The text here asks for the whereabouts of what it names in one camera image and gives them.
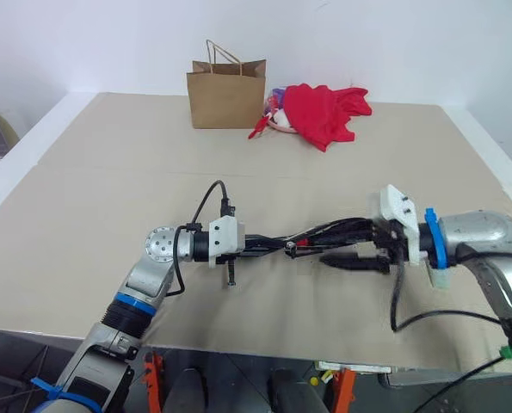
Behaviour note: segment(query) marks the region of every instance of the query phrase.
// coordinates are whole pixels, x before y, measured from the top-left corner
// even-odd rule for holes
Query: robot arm
[[[222,213],[233,213],[224,208]],[[135,359],[143,334],[164,298],[184,291],[178,273],[179,262],[229,262],[244,249],[244,225],[231,215],[210,223],[210,231],[200,224],[177,228],[159,227],[145,240],[145,252],[122,282],[100,323],[71,357],[55,385],[40,379],[33,382],[46,390],[41,410],[50,413],[121,411],[134,371],[127,361]],[[177,275],[180,290],[170,292]]]
[[[96,323],[72,356],[56,385],[39,379],[34,383],[48,391],[52,403],[44,412],[112,412],[121,409],[133,370],[133,360],[145,330],[166,295],[184,291],[178,263],[197,261],[229,263],[230,285],[234,285],[233,260],[255,257],[284,249],[292,258],[320,254],[359,242],[373,241],[389,251],[376,259],[360,259],[353,253],[328,254],[321,262],[354,270],[389,272],[389,265],[404,250],[411,265],[427,252],[433,268],[467,266],[476,276],[492,310],[499,317],[512,348],[512,220],[498,213],[474,212],[428,220],[418,224],[414,203],[388,186],[375,199],[373,218],[339,219],[288,237],[244,235],[244,226],[234,218],[224,190],[221,218],[202,231],[195,220],[178,228],[160,227],[147,236],[145,253],[122,282],[100,323]],[[181,289],[170,293],[174,276]]]

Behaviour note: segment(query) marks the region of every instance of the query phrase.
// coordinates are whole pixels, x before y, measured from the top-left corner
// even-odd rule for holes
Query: black wire
[[[32,358],[32,360],[26,365],[26,367],[24,367],[24,369],[18,375],[19,380],[22,380],[22,376],[24,376],[24,374],[26,374],[26,372],[30,369],[30,367],[34,365],[35,361],[38,360],[38,357],[45,351],[45,349],[46,349],[46,346],[43,346],[40,349],[40,351],[35,354],[35,356]],[[15,393],[16,393],[16,388],[13,389],[10,396],[14,395]]]
[[[214,182],[210,188],[207,190],[206,194],[204,195],[204,198],[202,198],[202,201],[200,202],[200,205],[198,205],[198,209],[196,210],[196,213],[194,213],[193,219],[190,221],[191,224],[194,224],[196,220],[198,219],[198,216],[200,215],[200,211],[202,211],[202,208],[204,207],[204,204],[206,204],[208,196],[212,193],[213,189],[220,185],[221,187],[221,193],[223,194],[223,198],[227,199],[227,189],[225,188],[225,184],[223,181],[218,179],[216,182]]]
[[[267,247],[274,250],[279,250],[287,246],[287,242],[283,237],[270,238],[259,234],[248,234],[245,236],[246,248],[245,250],[253,247]]]
[[[470,372],[464,374],[459,379],[456,379],[454,382],[449,383],[448,385],[442,387],[436,394],[434,394],[433,396],[430,396],[424,403],[422,403],[418,407],[416,407],[416,409],[412,413],[418,413],[425,406],[427,406],[429,404],[429,402],[431,402],[435,398],[438,398],[439,396],[445,394],[447,391],[451,390],[453,387],[455,387],[455,386],[459,385],[460,383],[468,380],[469,378],[471,378],[471,376],[474,376],[474,375],[476,375],[478,373],[481,373],[485,369],[487,369],[487,368],[489,368],[491,366],[494,366],[495,364],[501,362],[502,360],[504,360],[504,357],[497,357],[494,360],[487,361],[485,364],[482,364],[481,366],[474,368]]]
[[[324,233],[326,231],[332,230],[334,228],[337,228],[340,225],[347,225],[349,228],[350,226],[353,226],[354,224],[359,224],[360,222],[367,221],[366,218],[344,218],[344,219],[337,219],[335,221],[327,222],[326,224],[317,225],[307,231],[301,232],[299,234],[294,234],[291,237],[287,237],[287,241],[297,243],[298,241],[301,241],[302,239],[309,238],[313,235]]]
[[[177,282],[179,282],[179,289],[172,291],[171,293],[166,293],[166,297],[183,294],[185,292],[185,284],[183,283],[183,278],[181,277],[181,270],[179,269],[179,259],[177,258],[177,244],[179,243],[179,234],[181,233],[181,230],[186,229],[187,226],[179,225],[173,237],[173,267],[176,271]]]
[[[43,355],[41,356],[40,364],[38,365],[38,370],[35,372],[35,377],[39,377],[41,374],[41,369],[43,368],[43,365],[46,362],[47,354],[49,353],[49,346],[45,346],[45,349],[43,351]],[[31,385],[30,390],[34,390],[35,386]],[[25,413],[28,410],[28,406],[30,405],[30,400],[32,399],[32,394],[28,394],[28,398],[26,399],[26,403],[24,404],[24,407],[22,408],[22,413]]]
[[[0,402],[9,400],[4,404],[0,404],[0,412],[2,409],[5,409],[5,407],[9,406],[10,404],[13,404],[17,399],[21,398],[22,396],[26,396],[28,394],[36,393],[38,391],[42,391],[43,389],[32,389],[28,391],[21,391],[20,393],[15,394],[9,394],[8,396],[2,396],[0,397]]]
[[[392,292],[392,304],[390,306],[390,326],[392,327],[393,332],[397,333],[409,325],[415,323],[416,321],[423,320],[428,317],[435,316],[466,316],[466,317],[474,317],[479,318],[484,321],[489,321],[491,323],[500,324],[496,318],[485,316],[483,314],[478,314],[476,312],[471,311],[462,311],[462,310],[434,310],[423,312],[422,314],[418,314],[414,317],[411,317],[401,324],[397,324],[397,306],[399,297],[401,295],[401,289],[403,288],[404,282],[404,251],[403,248],[398,248],[397,252],[397,260],[398,260],[398,271],[397,277],[395,279],[395,285],[393,287]]]

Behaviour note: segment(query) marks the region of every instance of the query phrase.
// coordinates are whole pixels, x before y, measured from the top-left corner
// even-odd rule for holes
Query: red fabric
[[[348,88],[330,90],[326,86],[302,83],[288,86],[284,110],[290,125],[308,142],[325,152],[330,142],[349,142],[355,134],[345,126],[351,116],[370,115],[373,110],[365,101],[368,90]]]
[[[255,137],[258,133],[263,132],[263,129],[265,129],[265,126],[267,126],[267,121],[269,117],[267,115],[263,116],[257,123],[256,126],[254,126],[254,130],[250,132],[250,135],[248,135],[248,139],[252,139]]]

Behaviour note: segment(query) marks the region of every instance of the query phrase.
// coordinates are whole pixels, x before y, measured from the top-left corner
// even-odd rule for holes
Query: cardboard sheet
[[[192,218],[215,179],[249,233],[285,235],[365,216],[387,183],[448,215],[512,202],[435,106],[374,104],[353,143],[322,153],[295,135],[194,130],[183,96],[98,96],[0,207],[0,329],[83,337],[143,252],[146,233]],[[203,223],[219,212],[207,203]],[[436,317],[389,329],[393,276],[327,268],[281,253],[225,269],[182,265],[187,291],[166,299],[146,336],[165,347],[466,370],[505,343],[495,325]],[[450,290],[409,268],[398,319],[457,308],[491,314],[473,275]],[[498,368],[509,369],[508,363]]]

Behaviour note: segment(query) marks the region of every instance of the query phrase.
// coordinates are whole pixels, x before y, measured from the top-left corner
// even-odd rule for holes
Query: paper bag handle
[[[210,52],[210,46],[213,48],[213,63],[212,63],[212,54]],[[238,65],[238,71],[240,76],[242,76],[242,62],[239,58],[234,56],[232,53],[227,52],[223,47],[216,45],[211,40],[206,40],[206,49],[207,49],[207,58],[210,63],[210,73],[213,73],[213,65],[217,63],[216,61],[216,52],[219,52],[221,56],[223,56],[230,63],[236,63]]]

